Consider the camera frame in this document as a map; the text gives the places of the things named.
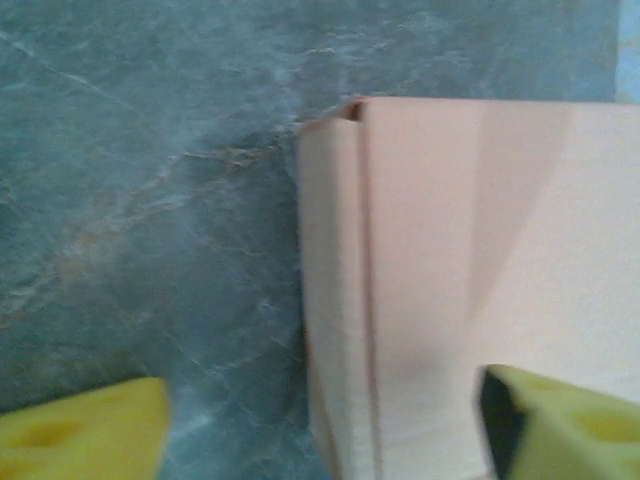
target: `cardboard box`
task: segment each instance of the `cardboard box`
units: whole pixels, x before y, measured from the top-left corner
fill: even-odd
[[[640,108],[361,99],[302,130],[299,182],[334,478],[486,474],[487,363],[640,402]]]

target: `marble veining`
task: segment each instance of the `marble veining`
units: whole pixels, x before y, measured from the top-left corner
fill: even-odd
[[[612,100],[610,0],[2,0],[0,411],[171,385],[170,479],[326,479],[293,135],[359,94]]]

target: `folded cardboard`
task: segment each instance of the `folded cardboard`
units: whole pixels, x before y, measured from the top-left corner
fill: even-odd
[[[334,478],[486,474],[483,364],[640,402],[640,108],[365,98],[301,131],[298,168]]]

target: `marble surface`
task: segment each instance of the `marble surface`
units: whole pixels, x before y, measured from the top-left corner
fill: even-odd
[[[610,101],[611,0],[0,0],[0,411],[171,386],[161,478],[327,479],[293,132],[356,94]]]

